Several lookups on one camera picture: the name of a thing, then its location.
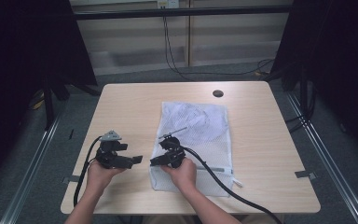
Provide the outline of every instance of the black cable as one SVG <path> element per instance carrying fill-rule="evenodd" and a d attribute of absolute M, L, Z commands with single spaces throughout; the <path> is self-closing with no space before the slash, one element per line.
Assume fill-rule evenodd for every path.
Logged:
<path fill-rule="evenodd" d="M 316 104 L 316 95 L 317 95 L 317 90 L 315 85 L 312 83 L 312 96 L 310 97 L 310 104 L 308 105 L 308 109 L 307 109 L 307 116 L 300 115 L 294 119 L 289 119 L 286 120 L 286 123 L 289 123 L 291 121 L 294 121 L 296 119 L 302 119 L 296 126 L 294 126 L 293 128 L 291 128 L 289 130 L 289 133 L 293 133 L 295 131 L 297 131 L 298 129 L 300 129 L 302 126 L 308 124 L 310 122 L 310 119 L 313 116 L 313 113 L 315 111 L 315 104 Z"/>
<path fill-rule="evenodd" d="M 199 154 L 197 154 L 197 152 L 195 152 L 193 149 L 191 148 L 187 148 L 184 147 L 184 150 L 189 152 L 191 155 L 193 155 L 197 160 L 199 160 L 201 162 L 201 164 L 205 167 L 205 169 L 208 171 L 208 173 L 212 176 L 212 178 L 214 179 L 214 181 L 216 181 L 216 183 L 223 189 L 225 190 L 229 195 L 231 195 L 232 197 L 234 197 L 235 199 L 237 199 L 238 201 L 245 203 L 249 206 L 252 206 L 255 209 L 258 209 L 264 213 L 266 213 L 267 215 L 269 215 L 270 217 L 272 217 L 272 219 L 274 219 L 274 221 L 278 224 L 282 224 L 281 221 L 273 214 L 271 213 L 267 208 L 260 206 L 256 203 L 252 203 L 247 201 L 246 199 L 242 198 L 240 195 L 234 193 L 231 189 L 229 189 L 228 187 L 226 187 L 226 185 L 224 185 L 222 183 L 222 181 L 219 180 L 219 178 L 217 178 L 217 176 L 214 174 L 214 172 L 211 170 L 211 168 L 206 164 L 205 161 L 202 160 L 202 158 L 199 156 Z"/>
<path fill-rule="evenodd" d="M 91 151 L 94 148 L 95 143 L 97 143 L 98 140 L 100 140 L 100 138 L 101 138 L 101 136 L 98 136 L 92 142 L 91 146 L 89 147 L 89 152 L 87 153 L 86 160 L 84 161 L 83 169 L 82 169 L 81 175 L 79 177 L 79 181 L 77 182 L 77 186 L 76 186 L 76 190 L 75 190 L 75 194 L 74 194 L 74 207 L 77 205 L 77 198 L 78 198 L 78 195 L 79 195 L 79 191 L 81 189 L 81 185 L 83 184 L 83 180 L 84 180 L 84 176 L 86 175 L 87 168 L 89 168 L 90 162 L 92 162 L 92 160 L 94 160 L 94 159 L 92 159 L 91 161 L 89 161 Z"/>
<path fill-rule="evenodd" d="M 165 60 L 167 62 L 167 65 L 170 67 L 170 69 L 178 74 L 179 76 L 181 76 L 182 78 L 186 79 L 186 80 L 189 80 L 189 81 L 194 81 L 193 79 L 191 78 L 188 78 L 188 77 L 185 77 L 184 75 L 199 75 L 199 74 L 203 74 L 203 75 L 218 75 L 218 76 L 241 76 L 241 75 L 246 75 L 246 74 L 250 74 L 250 73 L 254 73 L 254 72 L 257 72 L 257 71 L 260 71 L 260 69 L 264 66 L 266 66 L 267 64 L 271 63 L 271 62 L 274 62 L 275 60 L 274 59 L 264 59 L 264 60 L 261 60 L 260 62 L 258 62 L 257 64 L 257 68 L 256 69 L 253 69 L 253 70 L 250 70 L 250 71 L 247 71 L 247 72 L 242 72 L 242 73 L 210 73 L 210 72 L 181 72 L 179 71 L 179 69 L 176 67 L 176 64 L 174 62 L 174 58 L 172 56 L 172 48 L 171 48 L 171 41 L 170 41 L 170 36 L 169 36 L 169 32 L 168 32 L 168 23 L 167 23 L 167 18 L 166 17 L 163 17 L 163 21 L 164 21 L 164 35 L 165 35 Z M 168 51 L 170 52 L 171 54 L 171 59 L 172 59 L 172 64 L 173 64 L 173 67 L 171 66 L 171 64 L 169 63 L 169 60 L 168 60 Z"/>

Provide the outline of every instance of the black clamp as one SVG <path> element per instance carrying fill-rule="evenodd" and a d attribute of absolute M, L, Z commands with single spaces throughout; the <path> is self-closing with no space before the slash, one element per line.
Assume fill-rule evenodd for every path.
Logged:
<path fill-rule="evenodd" d="M 172 168 L 178 168 L 185 158 L 185 150 L 180 146 L 180 142 L 176 137 L 170 134 L 164 136 L 164 140 L 159 144 L 167 152 L 164 155 L 158 156 L 150 160 L 151 166 L 157 165 L 171 165 Z"/>
<path fill-rule="evenodd" d="M 100 147 L 97 150 L 95 160 L 106 169 L 113 167 L 130 169 L 133 164 L 141 163 L 143 156 L 137 157 L 123 157 L 118 156 L 117 151 L 127 150 L 127 144 L 121 144 L 118 140 L 121 139 L 118 134 L 111 131 L 101 138 Z"/>

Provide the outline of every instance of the light wood surface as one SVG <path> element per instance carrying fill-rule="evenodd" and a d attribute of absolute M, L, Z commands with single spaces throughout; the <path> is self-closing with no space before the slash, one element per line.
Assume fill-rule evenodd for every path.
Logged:
<path fill-rule="evenodd" d="M 221 98 L 213 91 L 224 93 Z M 143 155 L 141 164 L 117 175 L 105 190 L 95 213 L 119 215 L 194 214 L 179 193 L 154 191 L 148 166 L 157 137 L 161 103 L 182 101 L 226 105 L 232 142 L 234 185 L 241 197 L 265 206 L 273 213 L 316 213 L 320 204 L 308 178 L 296 178 L 304 167 L 287 131 L 279 107 L 265 82 L 191 82 L 110 84 L 95 110 L 81 148 L 74 175 L 80 175 L 92 141 L 110 130 L 129 144 L 123 156 Z M 91 157 L 95 155 L 96 144 Z M 73 209 L 76 183 L 69 183 L 62 201 L 65 214 Z M 260 211 L 232 197 L 209 197 L 231 214 Z"/>

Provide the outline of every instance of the white wall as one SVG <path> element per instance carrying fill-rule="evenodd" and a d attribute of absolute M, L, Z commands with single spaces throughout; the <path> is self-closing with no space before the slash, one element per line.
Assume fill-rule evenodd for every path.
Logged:
<path fill-rule="evenodd" d="M 114 1 L 114 4 L 95 4 Z M 74 12 L 157 8 L 157 1 L 72 0 Z M 288 0 L 182 0 L 180 7 L 290 5 Z M 274 58 L 287 14 L 167 18 L 178 67 Z M 95 75 L 168 68 L 162 18 L 79 21 Z"/>

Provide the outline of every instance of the mesh laundry bag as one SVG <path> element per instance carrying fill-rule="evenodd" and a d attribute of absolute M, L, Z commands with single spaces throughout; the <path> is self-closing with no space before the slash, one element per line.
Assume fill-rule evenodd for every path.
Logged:
<path fill-rule="evenodd" d="M 159 145 L 163 140 L 159 138 L 167 133 L 173 133 L 172 136 L 179 139 L 182 147 L 189 147 L 196 151 L 216 176 L 232 189 L 234 177 L 225 106 L 164 102 L 152 158 L 166 152 Z M 204 195 L 228 196 L 196 158 L 188 152 L 186 156 L 197 164 L 197 189 Z M 150 179 L 155 190 L 179 192 L 170 176 L 159 167 L 150 166 Z"/>

